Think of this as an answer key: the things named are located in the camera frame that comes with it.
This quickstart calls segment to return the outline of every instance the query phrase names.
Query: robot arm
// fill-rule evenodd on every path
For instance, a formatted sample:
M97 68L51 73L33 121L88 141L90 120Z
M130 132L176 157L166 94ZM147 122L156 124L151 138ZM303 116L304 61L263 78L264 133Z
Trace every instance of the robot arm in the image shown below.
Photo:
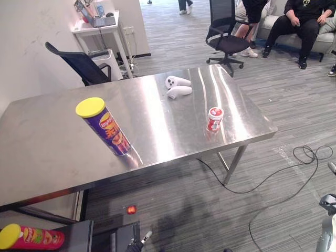
M316 252L336 252L336 195L327 194L320 200L320 206L328 211L322 222L322 235L317 242Z

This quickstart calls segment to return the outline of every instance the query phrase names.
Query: stainless steel table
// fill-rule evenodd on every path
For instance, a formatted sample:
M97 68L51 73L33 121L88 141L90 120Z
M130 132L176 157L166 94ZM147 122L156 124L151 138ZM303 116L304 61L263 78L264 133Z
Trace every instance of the stainless steel table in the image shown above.
M191 80L193 93L171 100L164 80ZM75 114L102 97L133 149L117 157ZM220 131L206 130L211 107L224 109ZM12 102L0 119L0 211L110 183L146 167L218 153L228 183L246 146L271 138L274 124L220 65L162 73ZM230 166L219 151L239 147Z

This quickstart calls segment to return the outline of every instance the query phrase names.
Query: power cord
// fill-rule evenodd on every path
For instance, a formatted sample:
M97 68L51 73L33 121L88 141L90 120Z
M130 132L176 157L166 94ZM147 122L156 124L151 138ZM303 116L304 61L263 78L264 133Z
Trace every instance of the power cord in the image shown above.
M317 153L318 153L318 151L319 151L321 148L329 148L329 149L331 150L331 154L330 154L329 156L325 157L325 158L323 158L323 157L320 157L320 158L319 158L319 157L317 156ZM297 155L296 155L296 151L297 151L297 150L303 150L304 155L307 156L308 158L310 158L310 160L309 160L308 162L305 162L305 161L303 161L302 159L298 158ZM311 147L309 147L309 146L307 146L307 145L303 145L303 146L295 147L295 148L293 149L292 153L293 153L293 156L294 156L298 161L300 161L302 164L291 165L291 166L288 166L288 167L286 167L286 168L280 169L280 170L278 170L278 171L276 171L276 172L273 172L273 173L270 174L267 178L265 178L261 183L259 183L256 187L254 187L254 188L251 189L251 190L245 191L245 192L237 192L237 191L233 191L233 190L227 188L227 187L224 185L224 183L222 183L222 182L219 180L219 178L218 178L218 176L216 175L216 173L213 171L213 169L212 169L207 163L205 163L205 162L204 162L203 160L201 160L201 159L197 159L197 160L199 160L201 163L203 163L204 165L206 165L206 166L212 171L212 173L215 175L215 177L217 178L218 182L222 185L222 187L224 187L225 189L227 189L228 191L230 191L230 192L232 192L232 193L237 193L237 194L250 193L250 192L254 191L255 189L257 189L258 187L260 187L265 181L267 181L270 177L272 177L273 175L277 174L278 172L281 172L281 171L286 170L286 169L289 169L289 168L293 168L293 167L295 167L295 166L308 165L308 164L311 164L312 162L314 162L314 161L316 160L316 167L315 167L314 172L313 172L313 173L311 174L311 176L307 179L307 181L303 184L303 186L302 186L299 190L296 191L296 193L294 193L294 194L291 195L290 197L288 197L288 198L286 198L286 199L284 199L284 200L282 200L282 201L280 201L280 202L277 202L277 203L274 203L274 204L271 204L271 205L269 205L269 206L265 206L265 207L259 209L259 210L257 211L257 213L256 213L256 214L252 217L252 219L249 221L249 223L248 223L248 230L249 230L250 237L251 237L251 239L252 239L254 245L259 249L260 252L263 252L263 250L259 247L259 245L258 245L257 242L255 241L255 239L254 239L254 237L253 237L253 235L252 235L252 231L251 231L251 224L252 224L252 222L254 221L254 219L255 219L261 212L265 211L266 209L268 209L268 208L270 208L270 207L273 207L273 206L276 206L276 205L279 205L279 204L282 204L282 203L284 203L284 202L286 202L286 201L289 201L289 200L291 200L292 198L294 198L296 195L298 195L298 194L301 192L301 190L308 184L308 182L309 182L309 181L313 178L313 176L315 175L315 173L316 173L316 171L317 171L317 169L318 169L318 167L319 167L319 160L325 160L325 159L330 158L330 157L333 155L333 149L332 149L330 146L328 146L328 145L322 145L322 146L318 147L318 148L316 149L316 151L314 152L314 151L312 150Z
M107 47L106 47L106 44L105 44L105 41L104 41L104 38L103 38L103 34L101 33L101 29L100 27L98 27L99 29L99 33L100 33L100 37L101 37L101 41L103 42L103 45L104 45L104 49L107 50Z

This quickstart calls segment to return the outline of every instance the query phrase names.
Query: chip can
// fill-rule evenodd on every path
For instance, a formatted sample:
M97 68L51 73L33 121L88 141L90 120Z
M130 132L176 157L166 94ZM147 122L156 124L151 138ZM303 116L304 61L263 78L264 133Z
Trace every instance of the chip can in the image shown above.
M0 250L54 250L60 248L64 240L60 231L9 224L0 232Z
M103 99L91 97L82 100L76 106L76 114L86 121L115 155L125 155L131 149L130 142L106 108Z

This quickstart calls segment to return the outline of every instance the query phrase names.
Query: knee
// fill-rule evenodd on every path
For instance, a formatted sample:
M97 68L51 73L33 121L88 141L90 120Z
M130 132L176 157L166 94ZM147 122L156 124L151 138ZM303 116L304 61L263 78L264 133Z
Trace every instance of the knee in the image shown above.
M304 36L316 39L319 34L319 26L309 26L304 30Z
M289 18L286 15L280 16L275 22L273 26L280 26L289 22Z

